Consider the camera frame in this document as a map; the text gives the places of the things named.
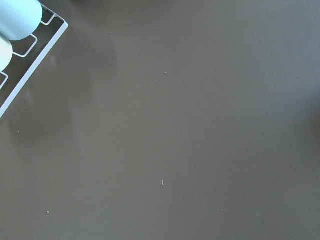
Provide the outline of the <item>light blue cup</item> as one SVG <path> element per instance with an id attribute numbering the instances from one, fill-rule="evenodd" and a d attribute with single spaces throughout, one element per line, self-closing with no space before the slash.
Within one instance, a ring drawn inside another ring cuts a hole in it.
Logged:
<path id="1" fill-rule="evenodd" d="M 2 0 L 0 33 L 11 41 L 30 36 L 41 23 L 42 5 L 38 0 Z"/>

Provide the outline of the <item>pale green cup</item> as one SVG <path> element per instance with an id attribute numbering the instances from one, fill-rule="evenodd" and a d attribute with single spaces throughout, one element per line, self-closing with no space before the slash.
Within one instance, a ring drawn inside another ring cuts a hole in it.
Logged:
<path id="1" fill-rule="evenodd" d="M 13 57 L 13 47 L 11 42 L 3 37 L 0 36 L 0 71 L 6 69 L 6 67 L 11 62 L 11 59 Z"/>

